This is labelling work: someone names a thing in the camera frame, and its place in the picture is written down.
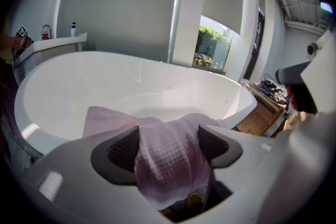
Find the pink towel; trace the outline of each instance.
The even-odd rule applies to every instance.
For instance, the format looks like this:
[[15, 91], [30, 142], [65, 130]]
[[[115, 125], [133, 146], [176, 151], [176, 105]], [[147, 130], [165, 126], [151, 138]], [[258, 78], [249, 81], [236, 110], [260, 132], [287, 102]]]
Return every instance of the pink towel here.
[[157, 118], [138, 119], [92, 106], [83, 137], [139, 126], [134, 173], [139, 191], [156, 210], [161, 210], [208, 184], [211, 169], [198, 145], [198, 126], [220, 126], [220, 122], [195, 113], [164, 123]]

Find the white freestanding bathtub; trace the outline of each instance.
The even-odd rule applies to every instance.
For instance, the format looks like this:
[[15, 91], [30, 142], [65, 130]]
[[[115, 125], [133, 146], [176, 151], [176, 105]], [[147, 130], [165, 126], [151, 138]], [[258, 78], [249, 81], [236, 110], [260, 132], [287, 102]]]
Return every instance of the white freestanding bathtub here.
[[74, 52], [33, 69], [19, 87], [15, 119], [22, 136], [47, 154], [82, 137], [88, 107], [176, 120], [189, 113], [224, 119], [228, 128], [255, 107], [240, 84], [207, 71], [108, 52]]

